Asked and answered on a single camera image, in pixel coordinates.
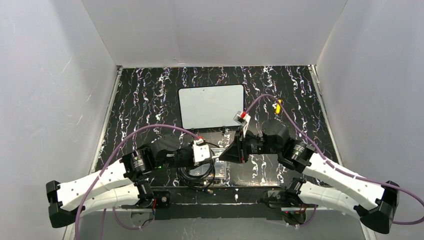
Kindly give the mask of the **small white whiteboard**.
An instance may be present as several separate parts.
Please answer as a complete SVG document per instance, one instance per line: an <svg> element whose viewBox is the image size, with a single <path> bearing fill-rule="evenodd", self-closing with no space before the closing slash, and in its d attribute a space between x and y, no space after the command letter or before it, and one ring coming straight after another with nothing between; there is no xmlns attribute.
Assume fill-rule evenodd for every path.
<svg viewBox="0 0 424 240"><path fill-rule="evenodd" d="M181 88L177 93L184 129L239 125L234 116L245 107L245 89L242 84Z"/></svg>

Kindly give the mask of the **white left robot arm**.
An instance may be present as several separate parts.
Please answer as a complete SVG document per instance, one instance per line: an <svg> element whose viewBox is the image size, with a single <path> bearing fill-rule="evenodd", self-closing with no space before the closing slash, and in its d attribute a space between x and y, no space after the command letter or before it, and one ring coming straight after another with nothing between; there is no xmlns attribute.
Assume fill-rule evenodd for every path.
<svg viewBox="0 0 424 240"><path fill-rule="evenodd" d="M195 150L205 150L204 143L199 137L193 142L181 144L178 137L166 135L80 179L64 183L56 180L48 182L46 195L51 226L66 227L73 224L77 217L101 208L148 208L156 196L146 180L147 175L163 166L194 166Z"/></svg>

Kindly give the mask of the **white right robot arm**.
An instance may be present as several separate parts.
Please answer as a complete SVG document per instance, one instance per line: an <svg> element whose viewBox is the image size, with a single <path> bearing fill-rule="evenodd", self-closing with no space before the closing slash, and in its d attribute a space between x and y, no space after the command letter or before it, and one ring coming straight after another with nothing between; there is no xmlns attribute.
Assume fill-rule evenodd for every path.
<svg viewBox="0 0 424 240"><path fill-rule="evenodd" d="M325 182L317 186L293 180L285 193L304 204L319 205L348 214L380 234L388 234L399 205L399 185L393 181L372 182L339 164L321 157L315 149L292 138L289 129L271 119L262 124L261 135L242 127L232 144L220 155L221 161L244 164L250 155L276 155L285 168Z"/></svg>

